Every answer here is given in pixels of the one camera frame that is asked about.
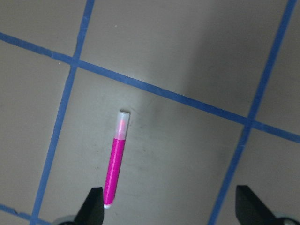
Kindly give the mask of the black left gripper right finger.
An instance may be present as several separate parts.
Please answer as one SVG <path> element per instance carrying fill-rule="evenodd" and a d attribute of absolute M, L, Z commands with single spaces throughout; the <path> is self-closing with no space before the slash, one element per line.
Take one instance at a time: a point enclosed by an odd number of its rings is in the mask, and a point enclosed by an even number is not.
<path fill-rule="evenodd" d="M 277 218 L 249 186 L 237 185 L 235 215 L 240 225 L 275 225 Z"/>

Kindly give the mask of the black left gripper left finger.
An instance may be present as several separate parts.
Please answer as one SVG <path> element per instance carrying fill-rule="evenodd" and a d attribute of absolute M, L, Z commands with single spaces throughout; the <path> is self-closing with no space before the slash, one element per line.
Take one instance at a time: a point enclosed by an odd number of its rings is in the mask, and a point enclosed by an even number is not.
<path fill-rule="evenodd" d="M 77 225 L 102 225 L 104 221 L 103 188 L 93 187 L 76 215 Z"/>

